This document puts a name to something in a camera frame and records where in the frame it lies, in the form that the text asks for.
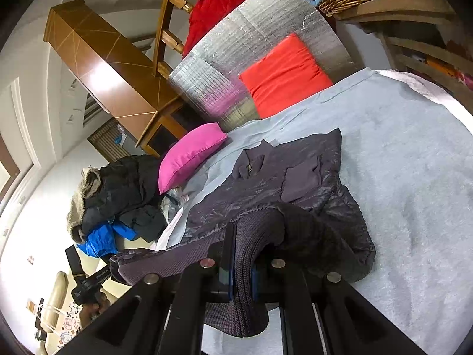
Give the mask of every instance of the wooden chair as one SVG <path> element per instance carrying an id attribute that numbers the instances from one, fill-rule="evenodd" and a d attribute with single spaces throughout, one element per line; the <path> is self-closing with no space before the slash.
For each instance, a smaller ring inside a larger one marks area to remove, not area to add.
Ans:
<path id="1" fill-rule="evenodd" d="M 472 61 L 427 42 L 387 33 L 388 26 L 393 22 L 405 22 L 406 28 L 416 25 L 415 23 L 423 23 L 421 25 L 435 26 L 435 28 L 439 25 L 453 26 L 464 34 L 463 37 L 469 45 L 473 44 L 472 38 L 464 31 L 458 16 L 446 0 L 372 0 L 336 14 L 335 18 L 356 23 L 365 30 L 375 32 L 383 44 L 393 69 L 413 70 L 427 75 L 438 85 L 450 91 L 455 99 L 473 113 L 473 92 L 470 89 L 458 82 L 456 78 L 410 57 L 409 54 L 415 53 L 425 58 L 441 60 L 470 75 L 473 75 Z"/>
<path id="2" fill-rule="evenodd" d="M 174 8 L 182 9 L 187 13 L 190 13 L 194 7 L 186 0 L 163 0 L 158 28 L 156 30 L 153 55 L 153 74 L 162 75 L 166 79 L 169 78 L 169 75 L 172 72 L 172 68 L 164 61 L 166 45 L 180 54 L 184 51 L 184 44 L 182 44 L 182 41 L 169 31 L 169 24 L 171 23 L 171 15 Z"/>

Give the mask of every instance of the bed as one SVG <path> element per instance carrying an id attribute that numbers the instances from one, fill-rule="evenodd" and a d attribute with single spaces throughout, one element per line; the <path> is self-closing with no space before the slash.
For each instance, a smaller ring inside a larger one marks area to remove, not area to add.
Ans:
<path id="1" fill-rule="evenodd" d="M 188 181 L 189 201 L 167 246 L 181 240 L 189 209 L 231 173 L 242 149 L 340 128 L 340 178 L 377 249 L 372 272 L 354 287 L 429 355 L 452 354 L 473 324 L 473 118 L 464 108 L 466 126 L 455 116 L 403 82 L 361 70 L 231 131 Z M 203 351 L 282 353 L 277 310 L 253 338 L 206 326 Z"/>

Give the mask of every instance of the beige sofa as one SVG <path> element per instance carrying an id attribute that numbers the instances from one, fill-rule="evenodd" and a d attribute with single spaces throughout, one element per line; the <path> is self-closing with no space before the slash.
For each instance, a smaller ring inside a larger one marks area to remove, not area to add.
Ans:
<path id="1" fill-rule="evenodd" d="M 126 241 L 124 239 L 117 239 L 117 248 L 120 249 L 129 249 L 129 248 L 148 248 L 150 246 L 142 238 L 138 238 L 134 241 Z M 85 253 L 77 250 L 79 253 L 80 261 L 82 263 L 82 268 L 86 275 L 92 275 L 94 272 L 98 271 L 100 268 L 105 266 L 103 260 L 96 259 L 90 256 L 87 256 Z M 54 282 L 53 291 L 49 296 L 49 299 L 46 300 L 48 305 L 53 305 L 57 308 L 60 308 L 62 311 L 67 311 L 72 301 L 71 291 L 76 286 L 76 282 L 72 276 L 72 273 L 68 271 L 66 274 L 63 271 L 58 272 L 56 275 L 56 280 Z M 107 295 L 107 298 L 110 302 L 114 303 L 120 296 L 122 296 L 129 289 L 129 286 L 120 284 L 108 279 L 103 284 L 102 291 Z M 57 346 L 59 343 L 59 337 L 52 332 L 48 327 L 54 327 L 56 331 L 60 331 L 62 323 L 64 321 L 64 316 L 54 313 L 52 311 L 43 311 L 41 313 L 41 327 L 47 333 L 46 342 L 40 344 L 38 350 L 38 355 L 53 355 L 57 351 Z"/>

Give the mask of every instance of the red pillow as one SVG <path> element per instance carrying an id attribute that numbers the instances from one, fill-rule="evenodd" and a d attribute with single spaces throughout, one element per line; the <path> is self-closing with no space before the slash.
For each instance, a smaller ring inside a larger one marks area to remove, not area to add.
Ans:
<path id="1" fill-rule="evenodd" d="M 262 119 L 333 85 L 295 33 L 239 76 Z"/>

